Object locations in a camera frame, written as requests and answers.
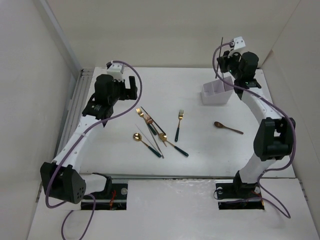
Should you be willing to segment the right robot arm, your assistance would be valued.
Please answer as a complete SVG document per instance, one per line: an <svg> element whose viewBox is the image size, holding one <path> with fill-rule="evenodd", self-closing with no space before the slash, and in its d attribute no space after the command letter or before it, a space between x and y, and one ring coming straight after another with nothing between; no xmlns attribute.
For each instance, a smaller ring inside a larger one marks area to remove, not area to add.
<svg viewBox="0 0 320 240"><path fill-rule="evenodd" d="M253 141L253 155L239 170L231 183L217 183L218 199L246 199L259 189L258 179L276 161L292 153L295 121L286 120L282 113L270 106L262 87L255 78L259 58L255 53L225 51L217 59L220 71L234 77L234 91L251 110L259 123Z"/></svg>

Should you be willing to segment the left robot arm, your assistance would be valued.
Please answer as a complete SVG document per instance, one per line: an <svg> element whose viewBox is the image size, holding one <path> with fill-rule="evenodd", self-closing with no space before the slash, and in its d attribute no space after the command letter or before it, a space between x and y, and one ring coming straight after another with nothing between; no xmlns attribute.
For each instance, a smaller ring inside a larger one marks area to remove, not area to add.
<svg viewBox="0 0 320 240"><path fill-rule="evenodd" d="M102 173L80 174L82 162L97 134L104 129L109 120L123 116L114 115L117 101L134 100L138 102L142 91L136 86L134 76L128 78L130 87L120 73L101 74L94 83L94 93L89 98L78 126L61 152L52 162L44 162L40 176L45 191L48 208L52 208L50 198L62 203L78 204L84 196L96 193L100 198L111 195L110 179Z"/></svg>

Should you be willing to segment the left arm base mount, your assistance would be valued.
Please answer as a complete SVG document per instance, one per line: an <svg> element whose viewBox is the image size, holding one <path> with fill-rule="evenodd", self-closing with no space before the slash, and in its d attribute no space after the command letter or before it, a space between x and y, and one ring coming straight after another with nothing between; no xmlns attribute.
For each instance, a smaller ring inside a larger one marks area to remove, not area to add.
<svg viewBox="0 0 320 240"><path fill-rule="evenodd" d="M122 211L127 209L128 182L113 180L111 176L92 173L84 175L85 196L81 201L82 210Z"/></svg>

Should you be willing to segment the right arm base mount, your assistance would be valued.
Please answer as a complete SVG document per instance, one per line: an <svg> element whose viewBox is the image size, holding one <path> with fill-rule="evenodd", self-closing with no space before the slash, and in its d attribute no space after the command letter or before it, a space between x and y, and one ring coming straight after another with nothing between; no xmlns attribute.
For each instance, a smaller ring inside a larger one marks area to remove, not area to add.
<svg viewBox="0 0 320 240"><path fill-rule="evenodd" d="M231 182L217 182L214 198L219 210L264 210L260 188L256 185L237 188Z"/></svg>

